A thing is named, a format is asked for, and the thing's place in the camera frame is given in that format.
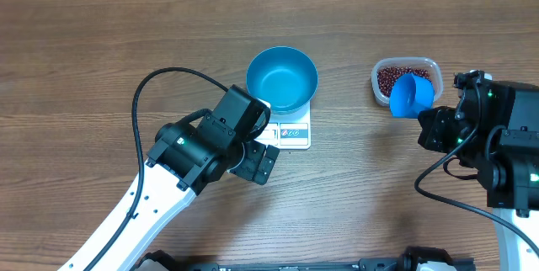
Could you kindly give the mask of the blue plastic measuring scoop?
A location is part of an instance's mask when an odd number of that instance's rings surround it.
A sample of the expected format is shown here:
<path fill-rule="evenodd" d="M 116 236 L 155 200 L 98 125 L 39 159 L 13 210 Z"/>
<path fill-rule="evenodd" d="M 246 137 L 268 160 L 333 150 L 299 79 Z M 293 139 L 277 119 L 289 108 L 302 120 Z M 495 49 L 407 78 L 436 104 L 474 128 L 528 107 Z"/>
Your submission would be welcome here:
<path fill-rule="evenodd" d="M 391 114 L 396 118 L 417 119 L 420 112 L 432 108 L 434 96 L 434 87 L 428 79 L 412 73 L 404 74 L 391 91 Z"/>

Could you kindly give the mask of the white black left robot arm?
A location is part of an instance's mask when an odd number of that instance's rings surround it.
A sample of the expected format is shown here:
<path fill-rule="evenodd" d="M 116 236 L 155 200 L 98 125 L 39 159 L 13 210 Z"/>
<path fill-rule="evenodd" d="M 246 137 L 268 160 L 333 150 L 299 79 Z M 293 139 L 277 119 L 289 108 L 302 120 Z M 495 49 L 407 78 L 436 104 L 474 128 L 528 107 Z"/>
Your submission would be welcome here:
<path fill-rule="evenodd" d="M 129 270 L 159 232 L 224 173 L 266 184 L 280 152 L 256 140 L 269 119 L 269 103 L 231 86 L 213 110 L 164 125 L 142 172 L 63 269 Z"/>

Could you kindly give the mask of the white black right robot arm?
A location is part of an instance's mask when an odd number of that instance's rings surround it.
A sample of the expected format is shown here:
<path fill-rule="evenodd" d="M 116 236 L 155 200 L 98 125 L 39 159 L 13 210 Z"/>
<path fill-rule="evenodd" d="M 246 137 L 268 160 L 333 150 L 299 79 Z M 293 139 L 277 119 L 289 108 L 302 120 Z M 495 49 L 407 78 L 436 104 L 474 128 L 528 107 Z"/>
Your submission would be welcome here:
<path fill-rule="evenodd" d="M 457 73 L 459 102 L 422 111 L 418 143 L 443 157 L 415 180 L 423 196 L 470 211 L 494 223 L 503 270 L 538 268 L 538 88 L 494 81 L 483 71 Z M 433 194 L 421 181 L 457 160 L 475 169 L 485 189 L 486 210 Z"/>

